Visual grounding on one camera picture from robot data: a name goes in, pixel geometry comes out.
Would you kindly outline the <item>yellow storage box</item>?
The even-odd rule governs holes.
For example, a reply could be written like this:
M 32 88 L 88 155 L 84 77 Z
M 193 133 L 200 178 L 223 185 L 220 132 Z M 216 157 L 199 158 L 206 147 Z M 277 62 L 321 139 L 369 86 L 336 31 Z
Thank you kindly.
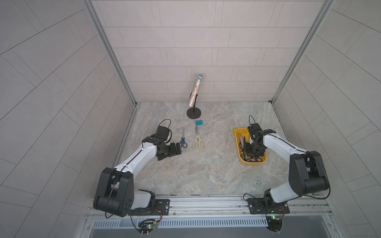
M 259 165 L 267 160 L 266 149 L 261 141 L 252 141 L 248 129 L 233 129 L 239 161 L 243 165 Z

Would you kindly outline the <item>blue handled scissors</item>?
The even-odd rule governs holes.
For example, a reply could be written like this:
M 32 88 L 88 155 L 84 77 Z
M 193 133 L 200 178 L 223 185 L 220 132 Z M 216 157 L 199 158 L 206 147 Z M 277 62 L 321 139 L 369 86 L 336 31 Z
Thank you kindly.
M 180 141 L 180 146 L 182 148 L 187 148 L 188 147 L 188 144 L 185 141 L 185 127 L 183 127 L 183 132 L 182 132 L 182 137 L 181 137 L 181 141 Z

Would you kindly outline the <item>beige kitchen scissors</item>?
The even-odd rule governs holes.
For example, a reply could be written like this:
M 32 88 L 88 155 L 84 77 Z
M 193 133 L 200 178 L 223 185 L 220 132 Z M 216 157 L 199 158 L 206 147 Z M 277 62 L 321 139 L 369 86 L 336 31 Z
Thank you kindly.
M 201 137 L 199 135 L 198 125 L 195 126 L 195 137 L 194 137 L 194 140 L 193 140 L 193 142 L 191 144 L 191 147 L 194 150 L 205 149 L 205 143 L 204 143 L 204 141 L 201 139 Z

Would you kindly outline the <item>pink kitchen scissors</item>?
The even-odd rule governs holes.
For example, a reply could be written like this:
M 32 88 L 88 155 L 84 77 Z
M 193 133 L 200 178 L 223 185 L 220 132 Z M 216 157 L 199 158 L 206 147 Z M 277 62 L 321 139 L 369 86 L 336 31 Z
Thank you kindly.
M 245 137 L 239 134 L 240 142 L 239 142 L 239 148 L 240 148 L 240 157 L 246 161 L 246 153 L 244 146 L 246 145 Z

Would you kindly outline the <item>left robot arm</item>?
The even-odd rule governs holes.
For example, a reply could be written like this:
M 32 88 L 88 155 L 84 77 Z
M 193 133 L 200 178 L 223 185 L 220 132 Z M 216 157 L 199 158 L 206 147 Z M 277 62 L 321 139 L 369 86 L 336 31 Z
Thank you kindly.
M 162 139 L 148 136 L 127 160 L 114 168 L 105 168 L 99 178 L 93 208 L 116 215 L 149 215 L 155 210 L 155 193 L 135 190 L 134 179 L 153 158 L 159 161 L 180 155 L 180 143 L 165 143 Z

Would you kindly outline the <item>teal sponge block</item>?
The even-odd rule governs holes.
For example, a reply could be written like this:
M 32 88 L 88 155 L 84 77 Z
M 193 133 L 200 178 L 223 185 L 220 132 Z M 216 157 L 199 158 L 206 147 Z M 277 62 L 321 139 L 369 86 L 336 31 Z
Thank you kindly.
M 197 126 L 200 126 L 200 125 L 203 124 L 203 121 L 202 121 L 202 120 L 195 121 L 195 124 L 196 124 Z

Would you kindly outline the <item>black microphone stand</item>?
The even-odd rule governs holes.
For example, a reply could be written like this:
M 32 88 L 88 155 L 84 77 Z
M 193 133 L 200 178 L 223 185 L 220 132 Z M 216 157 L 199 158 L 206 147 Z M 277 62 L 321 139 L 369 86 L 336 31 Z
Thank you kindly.
M 187 116 L 190 119 L 198 119 L 201 116 L 201 110 L 196 107 L 197 97 L 198 94 L 195 95 L 193 106 L 187 110 Z

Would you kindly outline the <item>glitter microphone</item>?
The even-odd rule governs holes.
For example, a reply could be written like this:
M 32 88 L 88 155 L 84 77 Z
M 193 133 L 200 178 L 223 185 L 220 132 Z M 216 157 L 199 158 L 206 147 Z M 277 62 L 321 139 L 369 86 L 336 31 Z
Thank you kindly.
M 188 102 L 189 107 L 193 107 L 195 105 L 196 97 L 197 97 L 197 94 L 198 94 L 198 91 L 199 91 L 199 88 L 200 88 L 200 85 L 201 85 L 203 79 L 204 79 L 203 74 L 198 74 L 196 76 L 196 80 L 195 80 L 193 89 L 192 89 L 191 94 L 190 94 L 189 102 Z

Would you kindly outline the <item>left circuit board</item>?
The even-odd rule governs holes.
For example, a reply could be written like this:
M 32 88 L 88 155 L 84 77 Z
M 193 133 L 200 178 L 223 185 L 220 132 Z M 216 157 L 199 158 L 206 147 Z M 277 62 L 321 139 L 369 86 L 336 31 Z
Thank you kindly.
M 158 221 L 155 219 L 146 219 L 138 224 L 141 233 L 148 234 L 158 227 Z

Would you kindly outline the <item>circuit board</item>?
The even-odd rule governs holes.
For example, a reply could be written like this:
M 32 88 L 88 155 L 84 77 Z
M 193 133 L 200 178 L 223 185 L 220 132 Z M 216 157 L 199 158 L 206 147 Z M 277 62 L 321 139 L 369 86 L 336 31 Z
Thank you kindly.
M 283 221 L 281 218 L 274 216 L 266 216 L 267 229 L 271 232 L 280 233 L 283 227 Z
M 158 227 L 158 221 L 155 219 L 146 219 L 138 224 L 141 233 L 148 234 Z

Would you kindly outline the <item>right circuit board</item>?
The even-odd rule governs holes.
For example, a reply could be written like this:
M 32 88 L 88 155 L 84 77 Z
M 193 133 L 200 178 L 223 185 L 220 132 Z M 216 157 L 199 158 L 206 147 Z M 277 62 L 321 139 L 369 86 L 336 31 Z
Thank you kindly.
M 271 232 L 280 233 L 283 227 L 283 221 L 281 218 L 274 216 L 266 216 L 267 229 Z

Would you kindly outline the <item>black handled scissors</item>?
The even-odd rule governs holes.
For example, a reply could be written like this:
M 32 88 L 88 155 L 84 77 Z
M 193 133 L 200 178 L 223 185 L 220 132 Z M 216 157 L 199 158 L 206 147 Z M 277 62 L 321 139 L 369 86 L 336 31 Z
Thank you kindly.
M 262 163 L 265 160 L 266 153 L 241 151 L 240 157 L 243 161 L 248 163 Z

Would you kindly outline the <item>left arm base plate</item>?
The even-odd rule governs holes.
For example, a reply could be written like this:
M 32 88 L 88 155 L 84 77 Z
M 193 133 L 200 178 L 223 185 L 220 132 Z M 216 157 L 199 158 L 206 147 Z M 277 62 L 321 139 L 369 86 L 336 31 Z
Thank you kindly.
M 146 208 L 136 208 L 131 210 L 128 214 L 132 216 L 166 216 L 169 214 L 169 207 L 169 199 L 156 199 L 155 202 L 151 201 Z

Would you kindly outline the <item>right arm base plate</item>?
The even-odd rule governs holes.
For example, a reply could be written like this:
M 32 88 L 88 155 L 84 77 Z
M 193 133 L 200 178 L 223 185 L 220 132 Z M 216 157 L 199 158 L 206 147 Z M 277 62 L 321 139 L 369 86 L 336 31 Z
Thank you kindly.
M 246 199 L 250 214 L 256 215 L 256 214 L 264 214 L 264 215 L 270 215 L 270 214 L 280 214 L 285 215 L 289 214 L 289 206 L 286 202 L 284 203 L 274 203 L 270 202 L 269 204 L 266 204 L 265 200 L 263 198 L 247 198 Z

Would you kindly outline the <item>aluminium rail frame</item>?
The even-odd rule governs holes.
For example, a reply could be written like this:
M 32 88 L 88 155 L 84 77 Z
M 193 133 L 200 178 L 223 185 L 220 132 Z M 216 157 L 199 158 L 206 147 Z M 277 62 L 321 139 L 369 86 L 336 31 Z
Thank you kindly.
M 336 208 L 330 199 L 322 200 L 301 197 L 274 208 L 265 209 L 258 199 L 250 195 L 158 195 L 152 211 L 132 211 L 124 217 L 138 223 L 154 219 L 161 226 L 175 223 L 178 226 L 194 225 L 267 225 L 297 216 L 322 216 L 324 219 L 335 215 Z

